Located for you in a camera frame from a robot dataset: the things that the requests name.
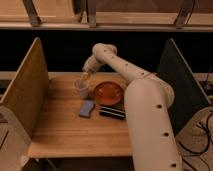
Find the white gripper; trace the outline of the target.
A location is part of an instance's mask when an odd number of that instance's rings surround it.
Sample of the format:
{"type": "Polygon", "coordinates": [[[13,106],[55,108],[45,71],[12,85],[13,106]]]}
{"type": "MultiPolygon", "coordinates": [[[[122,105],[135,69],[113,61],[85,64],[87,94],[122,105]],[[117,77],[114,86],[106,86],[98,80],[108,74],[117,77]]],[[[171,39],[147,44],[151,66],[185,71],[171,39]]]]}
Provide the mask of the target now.
{"type": "Polygon", "coordinates": [[[98,61],[94,55],[91,55],[85,62],[82,70],[84,71],[80,77],[81,84],[89,84],[91,74],[96,73],[102,66],[102,63],[98,61]]]}

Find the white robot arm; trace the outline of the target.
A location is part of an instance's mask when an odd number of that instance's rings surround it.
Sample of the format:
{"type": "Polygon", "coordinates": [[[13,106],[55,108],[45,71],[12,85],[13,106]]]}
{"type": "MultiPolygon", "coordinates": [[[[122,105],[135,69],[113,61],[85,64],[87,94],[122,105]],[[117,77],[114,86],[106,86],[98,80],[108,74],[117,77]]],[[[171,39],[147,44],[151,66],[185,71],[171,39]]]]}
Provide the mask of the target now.
{"type": "Polygon", "coordinates": [[[107,64],[128,85],[124,108],[135,171],[183,171],[168,108],[175,99],[173,88],[157,77],[117,56],[111,44],[97,43],[83,71],[92,75],[107,64]]]}

